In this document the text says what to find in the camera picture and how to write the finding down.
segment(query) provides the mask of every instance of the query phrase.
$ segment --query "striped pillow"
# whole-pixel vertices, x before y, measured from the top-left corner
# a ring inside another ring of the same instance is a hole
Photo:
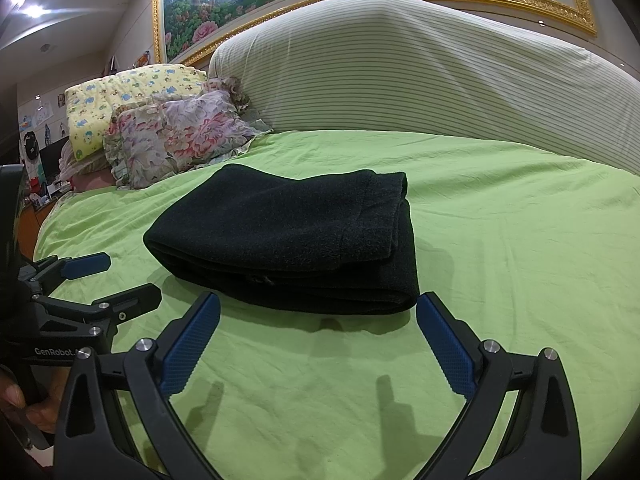
[[[225,41],[276,131],[509,140],[640,173],[640,82],[595,54],[421,0],[327,0]]]

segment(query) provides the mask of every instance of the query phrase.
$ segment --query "desk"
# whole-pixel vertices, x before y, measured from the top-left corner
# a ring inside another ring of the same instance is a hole
[[[36,248],[38,240],[38,232],[44,219],[56,205],[58,200],[54,199],[45,204],[38,210],[32,204],[26,206],[20,213],[20,222],[18,224],[18,246],[20,252],[27,258],[33,260],[33,251]]]

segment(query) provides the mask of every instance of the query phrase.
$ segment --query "finger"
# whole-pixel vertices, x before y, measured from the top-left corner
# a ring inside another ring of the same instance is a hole
[[[20,410],[2,399],[0,399],[0,412],[15,424],[22,424]]]
[[[24,408],[24,395],[18,385],[0,370],[0,399],[16,408]]]
[[[26,415],[30,423],[36,425],[40,430],[47,433],[55,433],[59,408],[60,403],[49,397],[42,402],[29,406],[26,410]]]
[[[66,380],[69,378],[69,367],[54,368],[49,383],[49,397],[54,399],[58,405],[62,401],[62,395],[65,393]]]
[[[60,402],[65,391],[66,380],[69,377],[71,368],[54,368],[49,383],[49,397],[29,406],[26,415],[29,421],[47,433],[55,433],[56,421],[60,410]]]

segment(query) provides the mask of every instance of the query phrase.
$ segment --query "black folded towel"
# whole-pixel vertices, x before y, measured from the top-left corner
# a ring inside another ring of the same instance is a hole
[[[144,243],[172,274],[281,310],[391,314],[418,297],[404,173],[294,180],[227,164]]]

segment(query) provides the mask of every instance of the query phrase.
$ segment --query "pillow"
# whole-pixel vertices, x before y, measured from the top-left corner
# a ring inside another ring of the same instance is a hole
[[[161,92],[194,96],[206,72],[178,64],[156,64],[93,79],[65,91],[69,137],[76,160],[102,148],[113,108]]]
[[[508,140],[640,174],[640,82],[556,38],[421,0],[326,0],[224,41],[236,76],[288,130]]]
[[[261,133],[238,116],[225,90],[180,100],[155,96],[150,104],[124,108],[113,111],[104,136],[105,153],[118,186],[148,187],[219,160]]]
[[[102,151],[92,153],[83,160],[76,160],[69,140],[62,146],[59,164],[60,180],[71,180],[72,177],[79,174],[93,173],[94,171],[109,168],[109,163]]]

